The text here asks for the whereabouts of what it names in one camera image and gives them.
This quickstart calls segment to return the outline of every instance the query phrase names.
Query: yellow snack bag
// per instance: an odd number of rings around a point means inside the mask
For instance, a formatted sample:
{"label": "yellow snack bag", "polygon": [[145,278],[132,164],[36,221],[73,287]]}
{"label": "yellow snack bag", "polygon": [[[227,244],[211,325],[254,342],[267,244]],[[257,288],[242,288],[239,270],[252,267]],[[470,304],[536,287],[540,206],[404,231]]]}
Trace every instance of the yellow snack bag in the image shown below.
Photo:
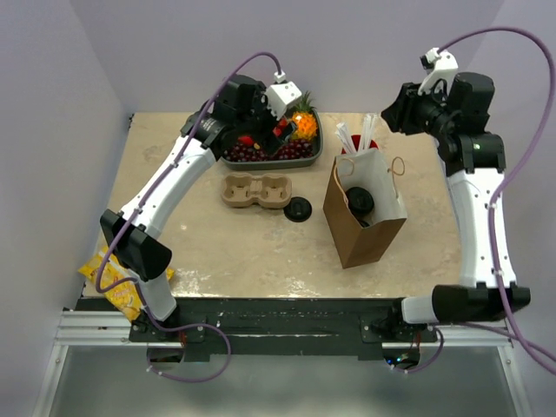
{"label": "yellow snack bag", "polygon": [[[93,284],[96,281],[96,273],[101,266],[104,254],[106,254],[107,250],[108,247],[105,246],[95,256],[89,259],[85,265],[79,268],[79,273],[85,275]],[[101,287],[105,288],[126,276],[129,276],[127,270],[118,263],[114,255],[111,255],[103,271]],[[172,276],[174,276],[174,270],[171,268],[166,269],[166,277],[170,279]],[[111,289],[104,294],[104,296],[120,310],[129,321],[135,320],[141,313],[141,300],[139,300],[139,295],[132,282],[124,282]]]}

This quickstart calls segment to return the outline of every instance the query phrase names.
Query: gray wall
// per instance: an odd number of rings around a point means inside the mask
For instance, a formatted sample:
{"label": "gray wall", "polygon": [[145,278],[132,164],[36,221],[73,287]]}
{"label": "gray wall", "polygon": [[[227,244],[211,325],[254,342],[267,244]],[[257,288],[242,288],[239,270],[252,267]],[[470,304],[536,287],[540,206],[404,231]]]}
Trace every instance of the gray wall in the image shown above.
{"label": "gray wall", "polygon": [[27,416],[127,121],[67,0],[0,10],[0,415]]}
{"label": "gray wall", "polygon": [[[503,0],[71,0],[125,106],[197,109],[258,50],[274,52],[326,111],[384,108],[422,79],[419,56],[494,20]],[[460,48],[465,67],[480,43]],[[246,73],[265,82],[260,59]]]}
{"label": "gray wall", "polygon": [[[540,36],[556,51],[553,17],[556,3],[506,0],[495,24],[518,25]],[[459,47],[453,47],[457,54]],[[546,101],[546,61],[536,46],[512,34],[487,35],[470,70],[490,75],[497,88],[491,131],[499,133],[513,167],[531,140]],[[556,117],[537,151],[505,195],[507,239],[519,283],[529,286],[532,304],[518,314],[530,339],[556,352]],[[554,377],[518,347],[519,365],[535,415],[554,415]]]}

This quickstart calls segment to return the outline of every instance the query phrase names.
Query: table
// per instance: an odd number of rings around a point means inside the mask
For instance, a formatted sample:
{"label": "table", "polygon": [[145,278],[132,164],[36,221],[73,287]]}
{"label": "table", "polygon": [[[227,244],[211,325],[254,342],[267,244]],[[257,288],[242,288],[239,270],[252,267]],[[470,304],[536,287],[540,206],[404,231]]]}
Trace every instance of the table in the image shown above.
{"label": "table", "polygon": [[[137,113],[116,176],[109,207],[118,211],[142,188],[170,152],[189,113]],[[458,282],[460,244],[433,139],[377,129],[380,149],[400,156],[396,177],[408,219],[379,262],[342,269],[322,204],[334,156],[341,151],[335,124],[360,133],[363,114],[321,113],[324,151],[310,168],[281,170],[293,195],[307,198],[313,215],[288,221],[281,210],[229,208],[221,201],[218,162],[191,188],[160,238],[172,249],[175,296],[400,297],[430,294],[436,284]],[[84,296],[97,295],[87,285]]]}

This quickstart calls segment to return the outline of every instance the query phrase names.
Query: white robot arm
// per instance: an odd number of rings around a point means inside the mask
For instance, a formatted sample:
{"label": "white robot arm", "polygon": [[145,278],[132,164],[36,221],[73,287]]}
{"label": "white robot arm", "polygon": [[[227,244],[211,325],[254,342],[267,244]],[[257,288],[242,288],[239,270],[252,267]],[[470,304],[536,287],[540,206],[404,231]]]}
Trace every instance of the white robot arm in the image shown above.
{"label": "white robot arm", "polygon": [[[394,307],[401,323],[495,321],[504,317],[488,238],[490,194],[504,179],[502,139],[485,131],[493,80],[481,74],[457,73],[455,58],[437,48],[421,58],[428,71],[421,84],[405,83],[382,117],[394,132],[426,132],[438,143],[447,188],[460,232],[460,285],[436,286],[431,295],[407,297]],[[514,311],[530,301],[519,288],[509,260],[502,198],[496,207],[498,250],[503,280]]]}
{"label": "white robot arm", "polygon": [[157,240],[175,206],[223,151],[235,144],[238,136],[249,134],[267,153],[274,154],[288,141],[295,126],[290,123],[281,129],[280,136],[276,136],[273,129],[300,99],[301,91],[294,83],[286,81],[283,72],[275,74],[275,83],[268,88],[247,76],[232,77],[215,100],[213,110],[202,119],[195,138],[189,141],[182,157],[175,160],[200,112],[186,121],[174,148],[139,194],[120,212],[104,212],[101,226],[110,244],[137,210],[145,193],[159,181],[163,171],[169,170],[152,190],[114,251],[118,261],[138,278],[142,295],[157,320],[166,320],[176,305],[166,279],[171,251]]}

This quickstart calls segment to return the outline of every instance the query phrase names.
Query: paper bag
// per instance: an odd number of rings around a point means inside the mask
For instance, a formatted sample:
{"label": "paper bag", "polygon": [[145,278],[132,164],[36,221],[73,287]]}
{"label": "paper bag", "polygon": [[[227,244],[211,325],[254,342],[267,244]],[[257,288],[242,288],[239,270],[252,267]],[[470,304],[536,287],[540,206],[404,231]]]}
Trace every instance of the paper bag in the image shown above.
{"label": "paper bag", "polygon": [[[347,206],[345,191],[352,187],[366,189],[374,199],[373,211],[362,219],[367,227]],[[335,158],[323,210],[344,268],[377,262],[407,219],[391,169],[378,149]]]}

